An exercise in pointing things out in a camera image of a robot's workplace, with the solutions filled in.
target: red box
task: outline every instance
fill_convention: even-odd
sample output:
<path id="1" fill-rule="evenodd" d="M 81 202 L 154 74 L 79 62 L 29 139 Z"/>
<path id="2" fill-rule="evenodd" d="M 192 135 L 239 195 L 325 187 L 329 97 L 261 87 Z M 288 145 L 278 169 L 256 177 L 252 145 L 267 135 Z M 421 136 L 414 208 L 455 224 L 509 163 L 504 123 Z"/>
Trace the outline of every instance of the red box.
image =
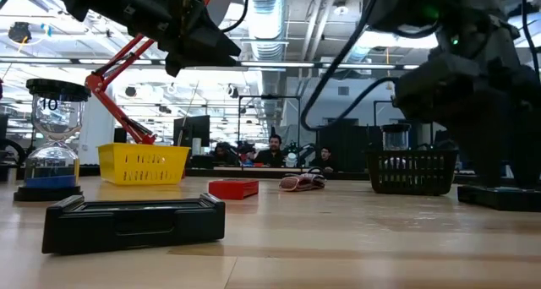
<path id="1" fill-rule="evenodd" d="M 260 192 L 257 180 L 225 179 L 209 183 L 209 193 L 219 199 L 242 200 Z"/>

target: wooden table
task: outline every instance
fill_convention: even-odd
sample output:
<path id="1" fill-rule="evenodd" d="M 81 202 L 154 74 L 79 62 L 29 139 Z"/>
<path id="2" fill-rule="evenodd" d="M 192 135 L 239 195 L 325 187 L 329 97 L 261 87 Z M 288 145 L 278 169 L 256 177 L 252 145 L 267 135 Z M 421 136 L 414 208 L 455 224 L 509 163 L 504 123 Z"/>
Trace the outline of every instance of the wooden table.
<path id="1" fill-rule="evenodd" d="M 197 197 L 179 187 L 81 179 L 88 200 Z M 0 187 L 0 288 L 541 288 L 541 215 L 445 197 L 378 195 L 367 183 L 227 201 L 219 243 L 68 257 L 42 255 L 45 204 L 14 204 Z"/>

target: yellow basket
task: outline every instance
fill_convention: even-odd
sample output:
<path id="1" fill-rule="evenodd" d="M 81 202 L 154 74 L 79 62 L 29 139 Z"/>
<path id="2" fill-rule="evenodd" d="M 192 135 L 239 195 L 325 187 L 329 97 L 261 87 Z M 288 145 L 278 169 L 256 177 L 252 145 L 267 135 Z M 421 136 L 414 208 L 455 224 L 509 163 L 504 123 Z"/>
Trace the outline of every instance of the yellow basket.
<path id="1" fill-rule="evenodd" d="M 189 148 L 145 144 L 98 147 L 101 178 L 117 185 L 177 184 Z"/>

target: man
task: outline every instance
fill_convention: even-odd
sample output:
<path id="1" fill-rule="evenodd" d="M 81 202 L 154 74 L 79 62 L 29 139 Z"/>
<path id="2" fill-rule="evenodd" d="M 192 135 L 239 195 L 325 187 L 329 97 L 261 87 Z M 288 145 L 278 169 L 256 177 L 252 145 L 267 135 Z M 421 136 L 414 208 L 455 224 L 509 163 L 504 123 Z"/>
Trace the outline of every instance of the man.
<path id="1" fill-rule="evenodd" d="M 269 149 L 262 150 L 255 157 L 254 163 L 263 163 L 265 166 L 282 167 L 284 165 L 284 156 L 280 151 L 281 137 L 277 134 L 269 138 Z"/>
<path id="2" fill-rule="evenodd" d="M 331 149 L 326 146 L 321 148 L 321 156 L 315 158 L 310 165 L 320 167 L 324 172 L 336 172 L 336 165 L 331 159 Z"/>
<path id="3" fill-rule="evenodd" d="M 234 166 L 236 164 L 235 156 L 229 152 L 227 143 L 218 143 L 214 149 L 214 162 L 223 166 Z"/>

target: wire basket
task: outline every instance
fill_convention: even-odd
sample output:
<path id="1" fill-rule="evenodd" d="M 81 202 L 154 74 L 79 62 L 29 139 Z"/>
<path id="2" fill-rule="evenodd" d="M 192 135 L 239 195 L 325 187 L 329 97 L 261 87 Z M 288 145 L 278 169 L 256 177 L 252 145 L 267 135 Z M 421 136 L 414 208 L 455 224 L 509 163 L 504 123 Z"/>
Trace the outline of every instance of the wire basket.
<path id="1" fill-rule="evenodd" d="M 188 147 L 105 144 L 98 147 L 101 178 L 117 185 L 180 183 Z"/>
<path id="2" fill-rule="evenodd" d="M 457 155 L 456 150 L 367 151 L 372 189 L 379 194 L 447 194 Z"/>

